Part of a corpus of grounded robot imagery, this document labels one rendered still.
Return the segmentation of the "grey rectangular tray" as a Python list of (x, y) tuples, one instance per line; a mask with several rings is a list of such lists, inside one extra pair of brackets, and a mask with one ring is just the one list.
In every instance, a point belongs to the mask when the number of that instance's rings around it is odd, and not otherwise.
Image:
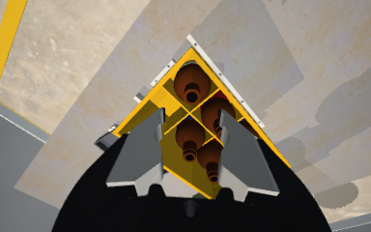
[[(117, 128), (116, 128), (117, 129)], [(114, 129), (114, 130), (116, 130)], [(112, 132), (109, 131), (102, 137), (100, 137), (94, 144), (99, 147), (103, 152), (105, 152), (119, 137), (114, 135)], [(167, 170), (163, 168), (163, 175), (169, 173)]]

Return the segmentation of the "yellow crate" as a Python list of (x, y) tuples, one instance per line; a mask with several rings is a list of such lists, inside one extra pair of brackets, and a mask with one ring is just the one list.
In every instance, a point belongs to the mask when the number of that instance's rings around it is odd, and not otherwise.
[[(195, 49), (195, 48), (194, 48)], [(163, 168), (168, 172), (199, 191), (207, 198), (216, 198), (221, 186), (217, 183), (209, 182), (207, 177), (207, 169), (203, 168), (196, 156), (193, 162), (184, 160), (183, 149), (181, 149), (175, 138), (177, 125), (183, 121), (189, 114), (205, 129), (206, 139), (203, 145), (216, 139), (220, 144), (222, 142), (217, 138), (214, 132), (208, 130), (202, 123), (200, 105), (213, 96), (217, 91), (221, 90), (233, 105), (236, 112), (236, 120), (239, 122), (243, 118), (260, 134), (260, 138), (265, 140), (271, 149), (289, 166), (287, 160), (283, 158), (278, 149), (274, 146), (271, 140), (264, 132), (260, 131), (253, 120), (250, 120), (249, 115), (241, 108), (240, 103), (231, 97), (231, 93), (225, 84), (221, 83), (215, 72), (211, 71), (204, 60), (198, 55), (194, 49), (190, 50), (178, 61), (178, 63), (165, 75), (165, 77), (157, 83), (154, 89), (146, 95), (140, 104), (138, 104), (129, 114), (129, 116), (115, 129), (112, 133), (120, 137), (123, 133), (128, 133), (141, 122), (147, 119), (150, 115), (156, 112), (161, 107), (165, 107), (165, 123), (162, 125), (162, 138), (158, 145), (162, 150)], [(174, 78), (180, 66), (189, 60), (195, 60), (198, 65), (211, 78), (212, 87), (209, 95), (195, 105), (189, 105), (180, 100), (174, 91)], [(207, 63), (207, 62), (206, 62)], [(251, 115), (250, 115), (251, 116)], [(223, 144), (222, 147), (224, 148)]]

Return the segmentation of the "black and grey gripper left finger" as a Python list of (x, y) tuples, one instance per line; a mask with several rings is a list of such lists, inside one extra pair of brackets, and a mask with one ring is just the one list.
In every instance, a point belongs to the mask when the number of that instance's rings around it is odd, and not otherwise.
[(163, 180), (158, 143), (164, 123), (165, 107), (161, 107), (119, 137), (77, 181), (51, 232), (81, 232), (112, 206), (134, 196), (148, 195), (150, 185)]

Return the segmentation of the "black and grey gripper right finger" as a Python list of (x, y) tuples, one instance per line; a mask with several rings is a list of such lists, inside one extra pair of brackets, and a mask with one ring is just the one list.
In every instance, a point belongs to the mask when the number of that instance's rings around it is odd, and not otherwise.
[(332, 232), (316, 200), (291, 168), (224, 109), (217, 181), (235, 200), (270, 214), (291, 232)]

